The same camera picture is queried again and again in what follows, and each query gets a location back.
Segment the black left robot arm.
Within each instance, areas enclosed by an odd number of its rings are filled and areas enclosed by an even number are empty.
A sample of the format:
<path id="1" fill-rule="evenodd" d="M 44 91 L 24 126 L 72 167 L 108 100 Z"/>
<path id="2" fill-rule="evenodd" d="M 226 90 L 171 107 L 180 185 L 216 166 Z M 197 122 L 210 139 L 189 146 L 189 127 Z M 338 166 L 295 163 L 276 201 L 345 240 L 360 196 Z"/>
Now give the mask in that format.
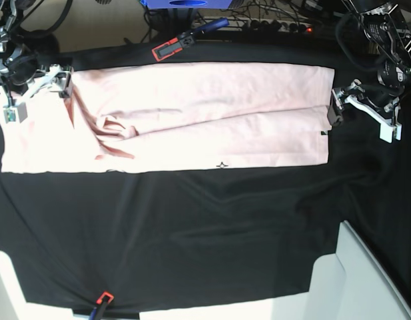
<path id="1" fill-rule="evenodd" d="M 334 88 L 328 121 L 333 127 L 341 125 L 346 109 L 354 107 L 379 124 L 381 140 L 387 143 L 400 140 L 400 104 L 411 94 L 411 31 L 394 1 L 345 1 L 344 4 L 347 12 L 335 28 L 337 43 L 359 70 L 375 72 L 377 82 L 366 84 L 354 79 L 347 87 Z M 352 19 L 379 52 L 370 65 L 357 60 L 342 40 L 343 29 Z"/>

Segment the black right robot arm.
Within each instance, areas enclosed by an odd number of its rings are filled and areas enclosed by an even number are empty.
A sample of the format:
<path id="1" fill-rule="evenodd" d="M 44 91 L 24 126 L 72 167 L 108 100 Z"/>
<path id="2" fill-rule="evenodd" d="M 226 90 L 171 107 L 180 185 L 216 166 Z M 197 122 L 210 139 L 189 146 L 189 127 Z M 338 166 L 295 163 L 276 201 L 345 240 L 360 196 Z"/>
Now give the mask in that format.
<path id="1" fill-rule="evenodd" d="M 6 123 L 22 123 L 28 117 L 26 103 L 43 89 L 70 99 L 73 67 L 42 62 L 40 57 L 59 46 L 53 33 L 73 4 L 67 1 L 59 18 L 45 30 L 26 31 L 22 24 L 42 1 L 0 1 L 0 95 Z"/>

